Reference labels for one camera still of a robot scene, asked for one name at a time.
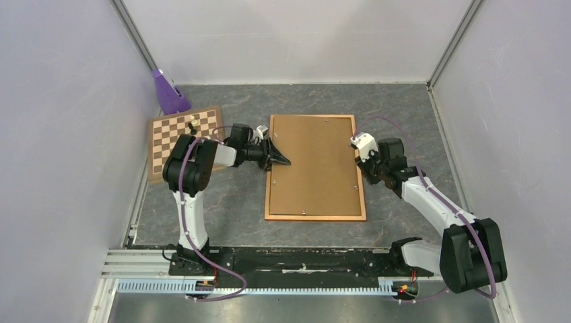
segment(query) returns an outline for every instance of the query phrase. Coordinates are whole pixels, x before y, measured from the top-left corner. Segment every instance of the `chess piece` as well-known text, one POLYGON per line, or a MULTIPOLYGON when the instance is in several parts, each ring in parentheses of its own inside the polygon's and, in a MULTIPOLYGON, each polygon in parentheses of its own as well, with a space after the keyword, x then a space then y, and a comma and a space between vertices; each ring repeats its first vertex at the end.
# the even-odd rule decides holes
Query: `chess piece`
POLYGON ((198 133, 198 131, 195 129, 195 126, 193 126, 192 122, 189 122, 189 129, 191 130, 191 135, 196 135, 198 133))

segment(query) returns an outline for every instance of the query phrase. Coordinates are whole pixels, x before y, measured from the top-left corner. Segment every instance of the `chessboard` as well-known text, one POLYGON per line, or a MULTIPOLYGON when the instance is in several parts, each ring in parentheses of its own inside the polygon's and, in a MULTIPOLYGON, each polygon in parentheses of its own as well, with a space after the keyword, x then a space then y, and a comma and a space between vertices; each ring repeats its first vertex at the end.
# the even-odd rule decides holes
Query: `chessboard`
MULTIPOLYGON (((197 131, 196 138, 210 138, 214 128, 224 125, 219 106, 190 109, 151 119, 149 122, 149 156, 147 160, 149 182, 162 181, 162 168, 178 137, 183 133, 191 133, 189 123, 197 131)), ((218 129, 216 137, 224 139, 224 129, 218 129)))

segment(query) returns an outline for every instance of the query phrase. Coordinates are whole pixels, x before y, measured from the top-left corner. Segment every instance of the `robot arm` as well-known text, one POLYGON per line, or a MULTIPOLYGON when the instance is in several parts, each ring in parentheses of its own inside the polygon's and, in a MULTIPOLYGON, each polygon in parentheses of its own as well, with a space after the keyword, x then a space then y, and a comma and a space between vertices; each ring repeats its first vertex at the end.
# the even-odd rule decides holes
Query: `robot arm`
POLYGON ((369 184, 383 181, 398 197, 420 211, 442 236, 441 246, 429 244, 420 238, 393 242, 391 253, 397 261, 442 275, 448 288, 455 293, 489 285, 482 253, 475 246, 466 225, 459 219, 460 214, 482 241, 496 282, 506 280, 507 268, 498 225, 491 219, 480 220, 462 210, 434 187, 423 173, 425 186, 417 168, 407 165, 400 139, 376 142, 371 135, 360 133, 351 138, 351 146, 359 151, 356 162, 369 184))
POLYGON ((182 162, 189 146, 197 140, 191 135, 183 134, 178 138, 163 168, 163 179, 168 183, 176 200, 180 235, 177 254, 181 259, 200 263, 187 240, 188 234, 199 250, 208 246, 208 235, 204 227, 203 191, 207 187, 214 166, 238 167, 245 161, 256 162, 262 170, 270 170, 272 164, 290 165, 267 136, 267 127, 259 126, 256 130, 244 124, 232 125, 230 136, 224 143, 206 139, 196 145, 195 151, 184 169, 182 177, 182 200, 178 191, 178 179, 182 162), (181 204, 184 204, 184 222, 187 232, 183 230, 181 204))

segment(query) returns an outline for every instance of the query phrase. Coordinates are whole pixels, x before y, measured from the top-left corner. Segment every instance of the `wooden frame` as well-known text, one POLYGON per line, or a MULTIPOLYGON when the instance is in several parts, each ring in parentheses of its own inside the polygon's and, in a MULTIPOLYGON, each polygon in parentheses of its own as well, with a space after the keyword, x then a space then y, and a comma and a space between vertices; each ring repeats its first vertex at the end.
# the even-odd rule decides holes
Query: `wooden frame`
MULTIPOLYGON (((346 114, 298 114, 300 116, 315 116, 321 118, 349 118, 351 120, 352 132, 355 132, 355 116, 346 114)), ((269 121, 269 135, 273 137, 273 118, 270 116, 269 121)), ((355 157, 359 156, 359 152, 355 150, 355 157)), ((271 171, 267 172, 266 175, 266 197, 264 206, 264 219, 266 220, 282 220, 282 221, 365 221, 367 220, 367 214, 365 209, 365 194, 363 191, 363 178, 361 175, 361 169, 357 165, 357 183, 359 188, 359 200, 361 205, 361 215, 358 216, 347 216, 347 215, 272 215, 269 213, 269 199, 271 192, 271 171)))

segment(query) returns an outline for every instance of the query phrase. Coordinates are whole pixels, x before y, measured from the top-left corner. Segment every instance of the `white wall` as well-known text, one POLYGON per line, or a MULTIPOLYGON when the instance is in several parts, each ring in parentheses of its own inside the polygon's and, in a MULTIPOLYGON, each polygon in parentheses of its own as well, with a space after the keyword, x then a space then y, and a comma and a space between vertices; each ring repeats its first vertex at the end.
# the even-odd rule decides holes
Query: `white wall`
POLYGON ((470 0, 125 0, 176 83, 427 81, 470 0))
POLYGON ((158 105, 107 0, 0 5, 0 322, 85 322, 158 105))
POLYGON ((571 308, 571 3, 486 1, 436 102, 478 217, 502 231, 523 322, 571 308))

